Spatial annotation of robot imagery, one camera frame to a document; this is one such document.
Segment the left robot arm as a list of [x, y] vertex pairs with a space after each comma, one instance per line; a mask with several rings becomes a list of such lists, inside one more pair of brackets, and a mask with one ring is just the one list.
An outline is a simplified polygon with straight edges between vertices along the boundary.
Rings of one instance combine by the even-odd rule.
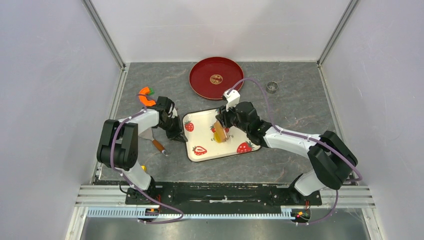
[[157, 191], [151, 187], [153, 178], [138, 163], [139, 135], [152, 128], [161, 128], [169, 140], [187, 142], [182, 121], [175, 103], [159, 96], [153, 106], [144, 106], [139, 112], [120, 120], [107, 119], [102, 127], [96, 159], [119, 173], [138, 190], [138, 198], [145, 204], [153, 203]]

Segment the wooden dough roller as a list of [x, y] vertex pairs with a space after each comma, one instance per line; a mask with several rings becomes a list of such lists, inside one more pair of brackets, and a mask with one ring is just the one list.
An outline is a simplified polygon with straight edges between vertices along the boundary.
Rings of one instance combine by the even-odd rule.
[[226, 129], [222, 128], [221, 124], [218, 121], [216, 121], [212, 126], [215, 129], [215, 132], [217, 132], [218, 134], [220, 134], [220, 137], [223, 140], [225, 140], [224, 142], [226, 142], [228, 140]]

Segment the white strawberry tray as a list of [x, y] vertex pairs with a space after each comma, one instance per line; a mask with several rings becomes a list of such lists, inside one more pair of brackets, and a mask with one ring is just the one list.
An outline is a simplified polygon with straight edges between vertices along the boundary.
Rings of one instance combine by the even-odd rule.
[[236, 127], [219, 125], [218, 109], [187, 113], [183, 119], [187, 157], [194, 163], [253, 153], [262, 147]]

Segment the yellow dough ball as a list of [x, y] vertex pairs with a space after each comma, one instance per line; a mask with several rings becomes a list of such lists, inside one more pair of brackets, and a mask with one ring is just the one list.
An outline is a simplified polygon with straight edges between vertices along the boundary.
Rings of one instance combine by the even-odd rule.
[[217, 133], [217, 132], [214, 133], [214, 140], [217, 143], [223, 143], [225, 141], [225, 139], [222, 139], [221, 138], [221, 135], [219, 133]]

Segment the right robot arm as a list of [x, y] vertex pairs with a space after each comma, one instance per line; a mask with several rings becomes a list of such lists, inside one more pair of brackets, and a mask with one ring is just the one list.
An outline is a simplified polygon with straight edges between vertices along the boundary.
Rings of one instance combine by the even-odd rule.
[[298, 176], [288, 191], [289, 199], [295, 204], [302, 204], [309, 195], [323, 188], [339, 190], [357, 170], [357, 158], [332, 131], [305, 134], [280, 128], [261, 119], [253, 104], [247, 101], [219, 107], [215, 118], [223, 128], [234, 127], [244, 132], [251, 144], [309, 159], [312, 170]]

